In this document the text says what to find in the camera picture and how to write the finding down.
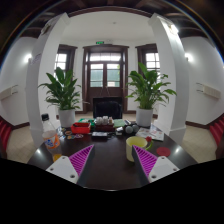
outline table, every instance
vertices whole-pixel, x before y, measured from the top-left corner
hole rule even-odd
[[[132,135],[115,136],[108,140],[93,140],[91,135],[84,135],[80,139],[62,139],[62,155],[70,156],[89,146],[95,146],[95,156],[89,169],[86,188],[102,190],[125,190],[142,187],[139,173],[134,162],[126,158],[126,139]],[[158,147],[167,147],[171,154],[168,159],[179,169],[183,169],[197,162],[184,149],[164,134],[164,141],[154,140],[153,147],[149,150],[157,155]],[[31,157],[27,164],[46,170],[53,163],[52,154],[43,143]]]

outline book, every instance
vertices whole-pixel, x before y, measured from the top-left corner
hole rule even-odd
[[[157,131],[155,129],[140,128],[139,131],[135,135],[142,138],[146,138],[150,136],[153,140],[158,140],[158,141],[164,140],[164,132]]]

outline potted plant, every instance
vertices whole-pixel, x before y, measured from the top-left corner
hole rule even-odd
[[[153,108],[156,102],[165,102],[165,99],[169,103],[169,97],[167,94],[170,95],[177,95],[175,91],[172,89],[166,89],[164,91],[159,91],[161,86],[167,86],[171,84],[170,82],[163,82],[165,78],[168,78],[168,75],[158,75],[156,70],[148,71],[146,66],[141,62],[138,63],[141,71],[143,72],[143,76],[136,71],[131,71],[130,77],[132,81],[127,83],[126,85],[135,86],[135,90],[126,96],[128,97],[137,97],[135,101],[139,102],[139,107],[136,110],[136,123],[139,126],[148,127],[151,125],[151,119],[153,115]]]
[[[80,109],[79,106],[76,106],[80,102],[80,99],[77,98],[80,96],[80,92],[75,92],[76,86],[81,87],[80,85],[75,85],[77,79],[72,80],[73,71],[68,70],[67,72],[62,71],[60,67],[56,68],[56,78],[53,75],[46,73],[51,83],[43,83],[38,86],[47,86],[47,94],[50,94],[46,97],[46,102],[50,103],[49,106],[55,105],[58,107],[59,119],[62,127],[71,127],[75,123],[75,110]]]

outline doorway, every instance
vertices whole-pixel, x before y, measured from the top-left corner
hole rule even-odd
[[[125,49],[114,45],[85,49],[83,93],[85,101],[89,104],[83,107],[83,112],[93,111],[93,98],[98,97],[121,97],[124,102],[122,109],[125,111],[127,47]]]

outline wooden door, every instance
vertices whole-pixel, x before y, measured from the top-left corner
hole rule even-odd
[[[123,70],[118,62],[91,62],[87,72],[87,110],[93,110],[94,97],[122,97]]]

